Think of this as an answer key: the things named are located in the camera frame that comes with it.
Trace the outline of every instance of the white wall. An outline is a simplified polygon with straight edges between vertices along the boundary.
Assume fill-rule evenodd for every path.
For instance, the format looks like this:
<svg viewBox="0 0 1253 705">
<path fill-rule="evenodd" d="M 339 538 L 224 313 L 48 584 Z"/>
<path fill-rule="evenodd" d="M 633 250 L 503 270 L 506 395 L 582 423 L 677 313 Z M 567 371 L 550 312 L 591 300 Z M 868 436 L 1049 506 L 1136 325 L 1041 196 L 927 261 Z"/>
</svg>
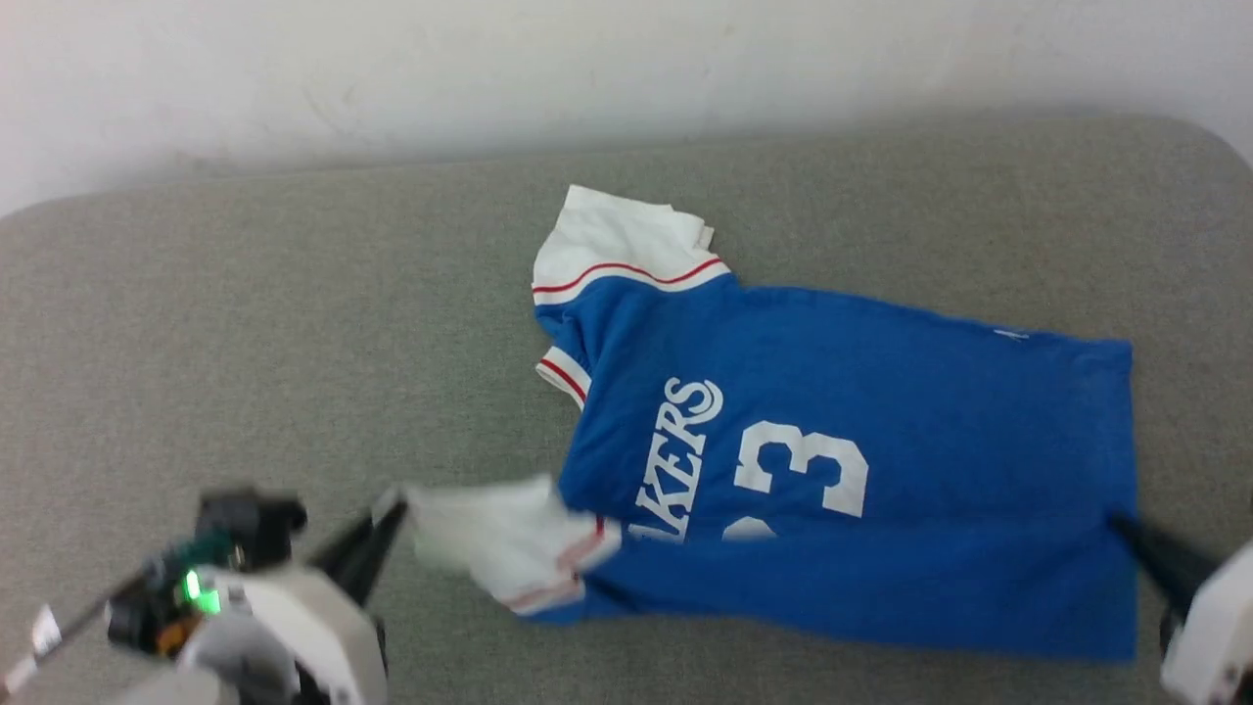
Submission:
<svg viewBox="0 0 1253 705">
<path fill-rule="evenodd" d="M 1031 105 L 1253 154 L 1249 0 L 0 0 L 0 213 L 137 183 Z"/>
</svg>

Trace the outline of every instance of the red stripe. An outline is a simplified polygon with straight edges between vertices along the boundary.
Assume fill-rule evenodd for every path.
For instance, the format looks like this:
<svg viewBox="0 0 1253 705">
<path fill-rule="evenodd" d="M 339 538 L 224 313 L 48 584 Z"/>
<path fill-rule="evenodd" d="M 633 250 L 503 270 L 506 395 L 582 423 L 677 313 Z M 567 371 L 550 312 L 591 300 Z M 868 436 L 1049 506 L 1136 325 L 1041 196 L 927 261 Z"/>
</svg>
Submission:
<svg viewBox="0 0 1253 705">
<path fill-rule="evenodd" d="M 583 538 L 574 546 L 566 548 L 556 557 L 556 567 L 563 571 L 569 571 L 575 563 L 584 560 L 589 553 L 600 546 L 600 542 L 605 538 L 605 518 L 596 517 L 596 531 L 594 531 L 586 538 Z"/>
<path fill-rule="evenodd" d="M 551 361 L 544 361 L 544 359 L 541 359 L 540 364 L 544 366 L 545 368 L 553 371 L 554 373 L 558 374 L 558 377 L 560 377 L 561 379 L 564 379 L 565 383 L 570 386 L 570 389 L 573 389 L 574 393 L 579 396 L 579 399 L 581 399 L 584 402 L 588 401 L 588 394 L 585 392 L 583 392 L 583 388 L 580 388 L 574 382 L 574 378 L 571 378 L 570 376 L 565 374 L 565 371 L 563 371 L 561 368 L 556 367 L 556 364 L 553 363 Z"/>
<path fill-rule="evenodd" d="M 566 595 L 573 595 L 574 592 L 578 592 L 578 590 L 579 590 L 579 576 L 570 576 L 569 580 L 566 580 L 560 585 L 555 585 L 553 587 L 543 587 L 540 590 L 533 590 L 530 592 L 519 595 L 512 600 L 507 600 L 505 601 L 505 606 L 509 607 L 510 610 L 521 610 L 523 607 L 526 607 L 533 602 L 539 602 L 540 600 L 545 599 L 550 601 L 560 600 Z"/>
<path fill-rule="evenodd" d="M 591 272 L 594 272 L 596 269 L 606 269 L 606 268 L 616 268 L 616 269 L 633 270 L 633 272 L 635 272 L 638 274 L 647 275 L 648 278 L 655 280 L 657 283 L 675 283 L 675 282 L 680 282 L 680 280 L 683 280 L 685 278 L 694 277 L 698 273 L 700 273 L 702 270 L 707 269 L 708 267 L 712 267 L 713 264 L 717 264 L 718 262 L 722 262 L 722 259 L 718 258 L 718 257 L 714 257 L 713 259 L 709 259 L 707 262 L 697 264 L 697 267 L 694 269 L 692 269 L 690 272 L 688 272 L 685 274 L 679 274 L 679 275 L 677 275 L 674 278 L 657 278 L 655 275 L 648 273 L 647 270 L 644 270 L 644 269 L 642 269 L 639 267 L 633 267 L 630 264 L 624 264 L 621 262 L 604 262 L 604 263 L 600 263 L 600 264 L 593 264 L 591 267 L 588 267 L 586 270 L 584 270 L 581 274 L 579 274 L 579 277 L 575 278 L 574 280 L 571 280 L 570 283 L 564 283 L 561 286 L 536 286 L 536 287 L 531 288 L 531 291 L 535 292 L 535 293 L 548 293 L 548 292 L 553 292 L 553 291 L 565 291 L 566 288 L 574 288 L 575 286 L 579 284 L 580 280 L 584 279 L 584 277 L 586 277 Z"/>
</svg>

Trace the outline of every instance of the shirt sleeve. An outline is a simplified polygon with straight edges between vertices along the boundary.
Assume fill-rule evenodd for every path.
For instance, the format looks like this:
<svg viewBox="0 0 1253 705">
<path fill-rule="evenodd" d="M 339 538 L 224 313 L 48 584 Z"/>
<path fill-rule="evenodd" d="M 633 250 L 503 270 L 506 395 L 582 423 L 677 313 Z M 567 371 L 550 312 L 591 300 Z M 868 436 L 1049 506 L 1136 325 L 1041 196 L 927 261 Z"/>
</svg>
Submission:
<svg viewBox="0 0 1253 705">
<path fill-rule="evenodd" d="M 551 337 L 536 372 L 581 409 L 621 297 L 694 288 L 729 273 L 713 228 L 670 205 L 571 185 L 535 257 L 535 317 Z"/>
</svg>

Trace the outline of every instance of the white lettering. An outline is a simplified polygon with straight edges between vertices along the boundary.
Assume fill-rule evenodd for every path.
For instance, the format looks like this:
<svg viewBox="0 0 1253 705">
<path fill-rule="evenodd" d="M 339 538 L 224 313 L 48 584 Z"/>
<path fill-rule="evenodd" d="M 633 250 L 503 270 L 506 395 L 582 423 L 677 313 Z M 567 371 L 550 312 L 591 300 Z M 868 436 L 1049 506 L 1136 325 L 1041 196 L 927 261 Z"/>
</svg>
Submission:
<svg viewBox="0 0 1253 705">
<path fill-rule="evenodd" d="M 862 516 L 870 467 L 857 445 L 821 433 L 802 435 L 801 430 L 787 425 L 757 422 L 744 430 L 739 441 L 739 467 L 736 468 L 737 487 L 763 493 L 771 491 L 771 475 L 762 470 L 758 457 L 762 448 L 772 443 L 787 447 L 791 455 L 788 470 L 793 473 L 808 472 L 814 458 L 831 458 L 838 463 L 840 480 L 823 488 L 822 507 L 841 515 Z"/>
<path fill-rule="evenodd" d="M 722 412 L 723 402 L 722 391 L 712 382 L 690 383 L 682 388 L 679 384 L 677 378 L 670 378 L 663 389 L 668 402 L 662 403 L 657 411 L 644 482 L 635 495 L 635 506 L 648 510 L 673 532 L 642 525 L 626 527 L 635 536 L 675 542 L 682 542 L 688 535 L 688 517 L 700 482 L 700 455 L 704 453 L 705 443 L 703 435 L 692 433 L 688 427 L 712 421 Z M 684 411 L 683 407 L 697 394 L 700 396 L 699 402 Z M 692 450 L 692 453 L 685 453 L 690 471 L 679 467 L 678 456 L 663 455 L 662 447 L 670 441 L 682 442 Z M 674 491 L 667 492 L 667 485 Z"/>
</svg>

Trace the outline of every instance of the white sleeve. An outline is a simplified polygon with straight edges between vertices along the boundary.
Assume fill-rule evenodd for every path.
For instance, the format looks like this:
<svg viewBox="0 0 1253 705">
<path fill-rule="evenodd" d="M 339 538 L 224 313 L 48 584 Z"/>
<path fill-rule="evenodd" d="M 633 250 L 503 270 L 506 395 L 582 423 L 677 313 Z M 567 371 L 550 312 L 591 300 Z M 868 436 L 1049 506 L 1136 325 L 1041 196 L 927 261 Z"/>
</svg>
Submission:
<svg viewBox="0 0 1253 705">
<path fill-rule="evenodd" d="M 729 272 L 709 252 L 712 238 L 713 228 L 690 213 L 571 185 L 535 257 L 535 304 L 566 303 L 609 275 L 662 291 L 699 286 Z"/>
<path fill-rule="evenodd" d="M 621 546 L 611 520 L 571 512 L 548 477 L 474 488 L 405 491 L 419 560 L 462 570 L 519 615 L 578 602 L 580 580 Z"/>
<path fill-rule="evenodd" d="M 535 368 L 540 377 L 581 409 L 595 378 L 594 337 L 605 329 L 614 302 L 578 306 L 580 297 L 604 279 L 678 292 L 727 274 L 727 265 L 709 252 L 712 237 L 713 228 L 703 219 L 670 205 L 571 185 L 535 257 L 535 317 L 553 338 Z"/>
</svg>

